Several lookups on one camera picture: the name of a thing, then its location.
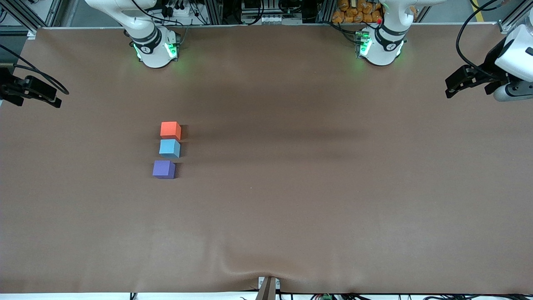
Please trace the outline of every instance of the green led light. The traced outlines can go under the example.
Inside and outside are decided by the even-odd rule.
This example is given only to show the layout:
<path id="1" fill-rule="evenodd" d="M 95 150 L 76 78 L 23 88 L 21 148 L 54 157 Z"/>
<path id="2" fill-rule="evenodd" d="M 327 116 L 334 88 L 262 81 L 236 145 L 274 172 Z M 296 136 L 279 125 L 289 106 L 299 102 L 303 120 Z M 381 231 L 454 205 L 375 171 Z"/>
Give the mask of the green led light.
<path id="1" fill-rule="evenodd" d="M 372 46 L 372 39 L 368 38 L 363 45 L 361 45 L 361 55 L 367 55 L 368 50 L 370 49 L 370 46 Z"/>
<path id="2" fill-rule="evenodd" d="M 133 44 L 133 48 L 135 48 L 135 52 L 137 52 L 137 57 L 141 59 L 141 54 L 139 53 L 139 49 L 137 49 L 137 46 Z"/>
<path id="3" fill-rule="evenodd" d="M 168 55 L 170 55 L 170 57 L 176 57 L 176 46 L 174 44 L 167 44 L 165 43 L 165 48 L 168 52 Z"/>

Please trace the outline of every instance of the black cable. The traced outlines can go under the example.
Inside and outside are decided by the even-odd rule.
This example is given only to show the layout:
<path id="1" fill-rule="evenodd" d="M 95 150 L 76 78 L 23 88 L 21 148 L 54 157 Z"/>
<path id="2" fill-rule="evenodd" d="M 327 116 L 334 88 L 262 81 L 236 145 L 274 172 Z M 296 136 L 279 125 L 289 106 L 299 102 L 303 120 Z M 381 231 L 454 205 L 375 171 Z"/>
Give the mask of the black cable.
<path id="1" fill-rule="evenodd" d="M 165 19 L 161 19 L 160 17 L 156 17 L 154 15 L 149 15 L 144 9 L 142 9 L 138 4 L 137 2 L 135 2 L 135 0 L 131 0 L 131 2 L 133 2 L 133 4 L 135 4 L 135 6 L 142 12 L 144 13 L 145 15 L 149 16 L 150 18 L 153 18 L 153 19 L 157 19 L 157 20 L 160 20 L 160 21 L 166 21 L 166 22 L 174 22 L 176 23 L 176 25 L 180 25 L 180 26 L 184 26 L 183 24 L 181 24 L 181 22 L 178 22 L 178 21 L 174 21 L 174 20 L 165 20 Z"/>
<path id="2" fill-rule="evenodd" d="M 472 4 L 472 6 L 473 6 L 475 9 L 479 9 L 479 6 L 477 6 L 477 5 L 474 3 L 473 0 L 469 0 L 469 1 L 470 1 L 470 4 Z M 493 10 L 498 9 L 498 8 L 500 8 L 500 7 L 501 7 L 501 5 L 496 5 L 496 6 L 494 6 L 494 7 L 489 8 L 489 9 L 482 9 L 481 11 L 493 11 Z"/>
<path id="3" fill-rule="evenodd" d="M 183 34 L 183 37 L 181 38 L 180 46 L 183 44 L 183 42 L 185 42 L 185 37 L 187 37 L 187 32 L 189 31 L 189 27 L 191 27 L 191 25 L 185 28 L 185 33 Z"/>
<path id="4" fill-rule="evenodd" d="M 361 21 L 361 23 L 363 23 L 363 24 L 365 24 L 366 26 L 372 28 L 373 30 L 378 30 L 378 29 L 379 29 L 379 25 L 378 25 L 378 27 L 372 27 L 372 25 L 370 25 L 369 23 L 366 23 L 366 22 L 364 22 L 364 21 Z"/>
<path id="5" fill-rule="evenodd" d="M 22 65 L 17 65 L 17 64 L 13 64 L 13 67 L 15 68 L 19 68 L 19 69 L 25 69 L 25 70 L 29 70 L 29 71 L 32 71 L 32 72 L 35 72 L 37 74 L 40 74 L 41 76 L 43 76 L 48 82 L 50 82 L 58 91 L 62 92 L 63 94 L 65 95 L 68 95 L 69 94 L 69 91 L 67 90 L 67 88 L 64 87 L 63 84 L 61 84 L 61 82 L 59 82 L 57 79 L 55 79 L 54 77 L 48 75 L 47 73 L 45 72 L 41 72 L 40 70 L 36 69 L 36 68 L 30 68 L 30 67 L 27 67 L 27 66 L 22 66 Z"/>
<path id="6" fill-rule="evenodd" d="M 235 18 L 237 23 L 241 25 L 241 24 L 243 24 L 243 21 L 241 20 L 241 18 L 239 16 L 237 16 L 237 11 L 238 11 L 237 5 L 238 4 L 239 4 L 239 0 L 234 0 L 233 1 L 233 6 L 231 7 L 231 14 L 233 14 L 233 17 Z"/>
<path id="7" fill-rule="evenodd" d="M 204 16 L 203 16 L 203 15 L 201 14 L 201 12 L 200 12 L 200 8 L 198 7 L 198 3 L 196 3 L 196 1 L 194 1 L 194 0 L 189 1 L 189 4 L 191 5 L 191 8 L 193 8 L 193 7 L 192 7 L 192 4 L 193 4 L 193 3 L 195 4 L 196 12 L 198 13 L 198 15 L 196 15 L 196 13 L 195 13 L 196 18 L 197 18 L 202 24 L 204 24 L 204 25 L 208 25 L 207 21 L 204 19 Z"/>
<path id="8" fill-rule="evenodd" d="M 484 73 L 485 75 L 489 76 L 490 78 L 492 79 L 495 79 L 495 80 L 500 80 L 500 78 L 496 77 L 495 75 L 492 75 L 492 74 L 489 74 L 487 72 L 485 72 L 483 69 L 481 69 L 478 65 L 474 64 L 473 62 L 471 62 L 470 60 L 468 60 L 468 58 L 466 58 L 465 55 L 463 55 L 463 53 L 461 52 L 461 49 L 459 47 L 459 41 L 461 40 L 461 36 L 463 35 L 463 31 L 465 30 L 466 28 L 466 25 L 468 24 L 468 22 L 470 22 L 470 20 L 472 20 L 472 18 L 474 18 L 474 16 L 480 12 L 482 9 L 484 9 L 485 7 L 489 6 L 490 4 L 496 2 L 496 1 L 500 1 L 500 0 L 490 0 L 489 2 L 487 2 L 486 4 L 484 5 L 481 5 L 481 7 L 479 7 L 478 9 L 476 9 L 467 19 L 466 21 L 463 23 L 463 25 L 461 26 L 461 29 L 459 30 L 459 34 L 457 34 L 457 40 L 455 40 L 455 49 L 457 50 L 457 54 L 459 54 L 459 56 L 461 57 L 462 60 L 464 60 L 465 63 L 467 63 L 468 65 L 470 65 L 472 68 L 476 69 L 477 71 L 479 72 L 482 72 Z"/>
<path id="9" fill-rule="evenodd" d="M 282 6 L 281 6 L 281 3 L 283 2 L 283 0 L 280 0 L 278 1 L 278 8 L 279 10 L 281 10 L 283 13 L 297 13 L 297 12 L 301 12 L 302 11 L 302 2 L 300 2 L 300 6 L 295 8 L 294 10 L 290 10 L 289 7 L 287 6 L 287 9 L 284 9 Z"/>
<path id="10" fill-rule="evenodd" d="M 5 18 L 7 18 L 7 11 L 5 11 L 3 8 L 2 8 L 2 10 L 0 11 L 0 18 L 2 18 L 2 19 L 0 20 L 0 23 L 2 23 L 2 22 L 5 20 Z"/>
<path id="11" fill-rule="evenodd" d="M 259 22 L 259 20 L 261 20 L 261 18 L 263 18 L 263 13 L 265 11 L 265 6 L 263 4 L 263 0 L 257 0 L 257 2 L 258 2 L 258 4 L 257 4 L 258 5 L 258 7 L 257 7 L 257 17 L 255 18 L 255 20 L 252 23 L 250 23 L 248 25 L 253 25 L 253 24 Z"/>
<path id="12" fill-rule="evenodd" d="M 352 40 L 352 39 L 351 39 L 351 38 L 350 38 L 350 37 L 349 37 L 349 36 L 348 36 L 348 35 L 342 30 L 342 28 L 341 28 L 341 24 L 340 24 L 340 23 L 339 23 L 339 25 L 338 25 L 338 29 L 339 29 L 339 31 L 342 33 L 342 35 L 344 35 L 344 37 L 345 37 L 348 41 L 352 42 L 353 44 L 357 44 L 357 42 L 356 42 L 355 40 Z"/>
<path id="13" fill-rule="evenodd" d="M 424 300 L 431 300 L 431 299 L 436 299 L 436 300 L 471 300 L 471 299 L 474 299 L 476 297 L 480 297 L 480 296 L 483 296 L 481 294 L 473 294 L 473 295 L 463 295 L 463 294 L 458 294 L 458 295 L 440 295 L 439 296 L 428 296 L 428 297 L 425 297 Z"/>
<path id="14" fill-rule="evenodd" d="M 153 15 L 153 14 L 151 14 L 150 17 L 151 17 L 151 18 L 156 18 L 156 16 Z M 164 18 L 163 21 L 158 21 L 158 20 L 153 20 L 153 19 L 152 19 L 152 21 L 154 21 L 154 23 L 156 23 L 156 24 L 161 24 L 162 26 L 164 26 L 164 25 L 165 25 L 166 18 Z"/>
<path id="15" fill-rule="evenodd" d="M 319 23 L 324 23 L 324 24 L 328 24 L 330 25 L 331 27 L 335 28 L 335 30 L 340 30 L 342 32 L 346 32 L 346 33 L 351 33 L 351 34 L 355 34 L 356 32 L 355 31 L 350 31 L 350 30 L 347 30 L 347 29 L 342 29 L 341 28 L 341 25 L 339 23 L 339 27 L 337 27 L 337 25 L 329 22 L 329 21 L 320 21 Z"/>
<path id="16" fill-rule="evenodd" d="M 48 75 L 47 73 L 45 72 L 41 72 L 39 69 L 37 69 L 37 67 L 35 67 L 32 63 L 30 63 L 29 61 L 27 61 L 24 57 L 16 54 L 15 52 L 13 52 L 11 49 L 7 48 L 6 46 L 4 45 L 1 45 L 0 44 L 0 48 L 4 49 L 5 51 L 9 52 L 11 55 L 15 56 L 16 58 L 22 60 L 23 62 L 25 62 L 29 67 L 26 67 L 26 66 L 22 66 L 22 65 L 17 65 L 17 64 L 14 64 L 13 66 L 15 68 L 21 68 L 21 69 L 26 69 L 26 70 L 30 70 L 32 72 L 35 72 L 35 73 L 38 73 L 38 74 L 41 74 L 48 82 L 50 82 L 56 89 L 58 89 L 60 92 L 62 92 L 63 94 L 65 95 L 68 95 L 69 94 L 69 91 L 67 90 L 67 88 L 64 87 L 63 84 L 61 84 L 61 82 L 59 82 L 58 80 L 56 80 L 54 77 Z"/>

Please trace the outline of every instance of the red cube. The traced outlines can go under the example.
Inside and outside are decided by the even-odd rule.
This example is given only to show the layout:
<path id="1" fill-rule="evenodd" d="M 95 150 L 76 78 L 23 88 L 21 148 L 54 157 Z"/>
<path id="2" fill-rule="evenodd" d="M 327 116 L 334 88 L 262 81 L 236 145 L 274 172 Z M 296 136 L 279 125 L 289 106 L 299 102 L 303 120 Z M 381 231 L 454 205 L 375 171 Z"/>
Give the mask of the red cube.
<path id="1" fill-rule="evenodd" d="M 177 122 L 161 123 L 161 138 L 163 139 L 181 139 L 181 126 Z"/>

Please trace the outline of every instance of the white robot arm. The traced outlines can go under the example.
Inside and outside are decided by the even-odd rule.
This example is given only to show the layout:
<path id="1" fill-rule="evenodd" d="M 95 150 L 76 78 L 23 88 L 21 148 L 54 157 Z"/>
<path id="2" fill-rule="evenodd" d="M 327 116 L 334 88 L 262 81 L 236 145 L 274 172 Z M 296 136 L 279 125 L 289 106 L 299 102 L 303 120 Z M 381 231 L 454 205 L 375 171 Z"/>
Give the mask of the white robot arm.
<path id="1" fill-rule="evenodd" d="M 156 26 L 140 9 L 156 5 L 156 0 L 85 0 L 89 6 L 109 15 L 124 26 L 137 56 L 150 68 L 161 68 L 177 59 L 179 35 L 163 26 Z"/>
<path id="2" fill-rule="evenodd" d="M 412 5 L 431 6 L 446 0 L 380 0 L 385 7 L 383 22 L 378 27 L 366 27 L 367 43 L 359 55 L 378 66 L 385 66 L 400 55 L 405 34 L 413 23 Z"/>
<path id="3" fill-rule="evenodd" d="M 446 95 L 486 84 L 500 102 L 533 98 L 533 11 L 518 22 L 479 65 L 464 65 L 446 79 Z"/>

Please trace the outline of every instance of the blue cube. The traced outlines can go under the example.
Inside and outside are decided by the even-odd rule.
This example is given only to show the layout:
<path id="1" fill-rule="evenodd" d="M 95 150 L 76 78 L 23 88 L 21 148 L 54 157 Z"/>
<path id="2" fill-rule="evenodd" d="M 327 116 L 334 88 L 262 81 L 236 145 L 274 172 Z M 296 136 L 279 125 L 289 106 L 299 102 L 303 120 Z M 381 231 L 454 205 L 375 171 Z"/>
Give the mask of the blue cube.
<path id="1" fill-rule="evenodd" d="M 159 179 L 174 179 L 176 165 L 171 161 L 155 161 L 152 175 Z"/>
<path id="2" fill-rule="evenodd" d="M 159 155 L 166 159 L 177 159 L 180 157 L 180 143 L 175 139 L 162 139 L 159 146 Z"/>

